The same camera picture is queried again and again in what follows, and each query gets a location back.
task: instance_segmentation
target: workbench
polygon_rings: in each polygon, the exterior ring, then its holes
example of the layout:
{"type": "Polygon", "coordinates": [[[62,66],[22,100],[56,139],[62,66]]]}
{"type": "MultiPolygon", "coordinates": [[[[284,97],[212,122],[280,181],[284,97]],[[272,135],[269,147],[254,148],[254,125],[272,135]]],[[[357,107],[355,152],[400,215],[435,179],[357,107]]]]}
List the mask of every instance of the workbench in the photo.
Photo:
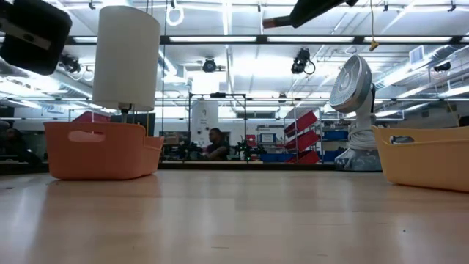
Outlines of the workbench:
{"type": "Polygon", "coordinates": [[[467,263],[469,195],[380,173],[0,177],[0,263],[467,263]]]}

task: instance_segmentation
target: fan base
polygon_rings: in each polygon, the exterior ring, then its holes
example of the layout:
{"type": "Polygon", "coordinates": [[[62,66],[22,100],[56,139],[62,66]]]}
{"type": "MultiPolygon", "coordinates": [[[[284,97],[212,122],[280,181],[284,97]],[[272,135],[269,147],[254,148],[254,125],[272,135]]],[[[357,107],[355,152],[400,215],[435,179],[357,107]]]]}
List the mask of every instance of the fan base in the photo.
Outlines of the fan base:
{"type": "Polygon", "coordinates": [[[353,172],[380,172],[380,155],[378,150],[348,149],[334,161],[336,169],[353,172]]]}

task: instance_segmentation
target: yellow basket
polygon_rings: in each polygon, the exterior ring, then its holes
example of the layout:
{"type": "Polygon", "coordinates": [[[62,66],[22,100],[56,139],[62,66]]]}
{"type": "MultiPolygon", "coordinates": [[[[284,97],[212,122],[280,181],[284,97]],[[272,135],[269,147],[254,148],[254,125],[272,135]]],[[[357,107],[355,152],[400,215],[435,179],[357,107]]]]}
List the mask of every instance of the yellow basket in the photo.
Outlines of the yellow basket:
{"type": "Polygon", "coordinates": [[[383,173],[397,184],[469,191],[469,127],[401,129],[373,127],[383,173]],[[392,136],[413,143],[392,144],[392,136]]]}

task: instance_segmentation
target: orange basket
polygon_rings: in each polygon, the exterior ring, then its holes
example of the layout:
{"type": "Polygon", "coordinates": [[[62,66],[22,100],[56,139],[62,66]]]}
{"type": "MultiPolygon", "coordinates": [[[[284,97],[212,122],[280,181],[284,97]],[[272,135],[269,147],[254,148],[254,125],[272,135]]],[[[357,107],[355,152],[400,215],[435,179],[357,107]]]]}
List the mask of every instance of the orange basket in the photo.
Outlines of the orange basket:
{"type": "Polygon", "coordinates": [[[469,127],[400,129],[373,127],[383,173],[392,183],[469,191],[469,127]],[[393,136],[412,143],[392,144],[393,136]]]}
{"type": "Polygon", "coordinates": [[[49,170],[61,180],[127,180],[156,172],[163,137],[141,125],[45,122],[49,170]]]}

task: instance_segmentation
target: white cylinder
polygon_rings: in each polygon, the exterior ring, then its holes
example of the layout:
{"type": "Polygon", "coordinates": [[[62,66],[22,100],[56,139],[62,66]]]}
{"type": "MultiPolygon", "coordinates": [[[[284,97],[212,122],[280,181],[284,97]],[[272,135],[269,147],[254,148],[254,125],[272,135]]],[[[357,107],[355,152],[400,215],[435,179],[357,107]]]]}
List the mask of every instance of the white cylinder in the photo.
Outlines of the white cylinder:
{"type": "Polygon", "coordinates": [[[191,139],[205,147],[210,129],[218,127],[218,101],[198,100],[192,106],[191,139]]]}
{"type": "Polygon", "coordinates": [[[160,24],[133,7],[100,11],[93,103],[109,109],[155,107],[160,24]]]}

